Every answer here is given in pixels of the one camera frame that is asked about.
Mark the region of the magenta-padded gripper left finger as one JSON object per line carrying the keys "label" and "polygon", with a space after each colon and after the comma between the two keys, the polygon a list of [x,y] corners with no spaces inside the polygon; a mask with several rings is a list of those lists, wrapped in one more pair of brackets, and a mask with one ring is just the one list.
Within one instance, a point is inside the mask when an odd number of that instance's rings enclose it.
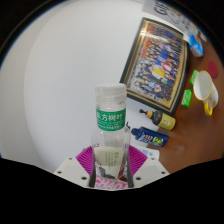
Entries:
{"label": "magenta-padded gripper left finger", "polygon": [[54,174],[84,188],[94,187],[96,171],[92,147],[87,147],[76,157],[66,158]]}

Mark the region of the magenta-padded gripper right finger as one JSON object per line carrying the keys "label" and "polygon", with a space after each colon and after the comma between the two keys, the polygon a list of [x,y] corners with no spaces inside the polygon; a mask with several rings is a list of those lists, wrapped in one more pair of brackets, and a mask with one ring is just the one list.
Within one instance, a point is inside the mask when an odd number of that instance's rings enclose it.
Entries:
{"label": "magenta-padded gripper right finger", "polygon": [[160,153],[155,149],[130,146],[127,160],[129,188],[140,188],[169,174],[159,161]]}

